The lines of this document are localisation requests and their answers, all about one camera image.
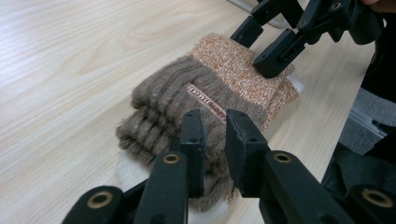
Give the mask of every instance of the ribbed knit fabric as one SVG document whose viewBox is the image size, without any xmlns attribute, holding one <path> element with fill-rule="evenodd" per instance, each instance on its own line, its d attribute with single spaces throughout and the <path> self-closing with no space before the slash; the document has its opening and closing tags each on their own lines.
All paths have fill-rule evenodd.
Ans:
<svg viewBox="0 0 396 224">
<path fill-rule="evenodd" d="M 277 111 L 298 92 L 286 79 L 291 65 L 278 77 L 265 79 L 253 68 L 254 53 L 221 35 L 208 35 L 187 56 L 166 65 L 133 91 L 137 109 L 117 129 L 120 147 L 150 165 L 180 134 L 183 115 L 201 109 L 208 151 L 205 196 L 190 199 L 198 211 L 221 199 L 231 200 L 233 183 L 224 154 L 225 111 L 247 113 L 264 132 Z"/>
</svg>

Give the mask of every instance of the wooden table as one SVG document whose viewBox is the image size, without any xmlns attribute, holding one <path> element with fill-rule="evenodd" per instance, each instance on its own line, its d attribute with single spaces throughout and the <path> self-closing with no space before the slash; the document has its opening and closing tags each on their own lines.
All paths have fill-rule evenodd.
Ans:
<svg viewBox="0 0 396 224">
<path fill-rule="evenodd" d="M 134 183 L 122 182 L 115 129 L 133 113 L 131 90 L 202 36 L 230 36 L 246 16 L 225 0 L 3 1 L 0 223 L 59 223 L 88 189 L 147 178 L 133 164 Z M 257 52 L 281 32 L 264 28 Z M 373 51 L 349 34 L 307 46 L 294 61 L 304 93 L 271 124 L 270 147 L 320 180 Z M 202 223 L 262 223 L 257 200 L 230 211 Z"/>
</svg>

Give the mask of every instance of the beige knit fabric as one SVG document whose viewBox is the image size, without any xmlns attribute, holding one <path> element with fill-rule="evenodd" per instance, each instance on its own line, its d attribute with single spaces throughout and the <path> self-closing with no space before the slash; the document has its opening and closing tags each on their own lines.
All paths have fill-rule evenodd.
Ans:
<svg viewBox="0 0 396 224">
<path fill-rule="evenodd" d="M 252 50 L 217 34 L 205 36 L 190 55 L 215 71 L 242 98 L 263 108 L 269 105 L 278 87 L 285 81 L 285 75 L 294 70 L 294 65 L 290 64 L 279 76 L 263 78 L 253 67 L 255 53 Z"/>
</svg>

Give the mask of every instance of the light wood surface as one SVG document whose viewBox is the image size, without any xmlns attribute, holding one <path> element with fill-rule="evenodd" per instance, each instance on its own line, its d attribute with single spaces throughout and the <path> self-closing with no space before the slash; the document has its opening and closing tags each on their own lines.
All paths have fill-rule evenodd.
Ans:
<svg viewBox="0 0 396 224">
<path fill-rule="evenodd" d="M 0 8 L 0 223 L 59 223 L 87 190 L 122 182 L 115 129 L 131 90 L 202 36 L 231 35 L 247 13 L 227 1 L 6 0 Z M 281 31 L 265 26 L 252 47 Z M 321 179 L 373 45 L 324 35 L 294 61 L 304 93 L 265 134 Z M 147 177 L 134 164 L 133 183 Z M 262 223 L 238 199 L 202 223 Z"/>
</svg>

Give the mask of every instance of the knit glove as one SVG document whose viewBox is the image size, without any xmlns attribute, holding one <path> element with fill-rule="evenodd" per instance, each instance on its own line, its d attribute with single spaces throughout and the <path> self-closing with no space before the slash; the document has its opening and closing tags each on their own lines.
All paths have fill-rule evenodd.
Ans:
<svg viewBox="0 0 396 224">
<path fill-rule="evenodd" d="M 277 111 L 298 96 L 294 87 L 298 82 L 287 77 L 293 65 L 280 76 L 266 79 L 252 66 L 254 57 L 254 52 L 226 37 L 204 37 L 188 55 L 134 89 L 132 105 L 137 111 L 117 129 L 120 147 L 150 165 L 168 150 L 171 138 L 180 134 L 183 115 L 201 109 L 208 134 L 205 193 L 190 199 L 190 206 L 199 211 L 233 197 L 223 151 L 225 111 L 231 108 L 247 113 L 264 132 Z"/>
</svg>

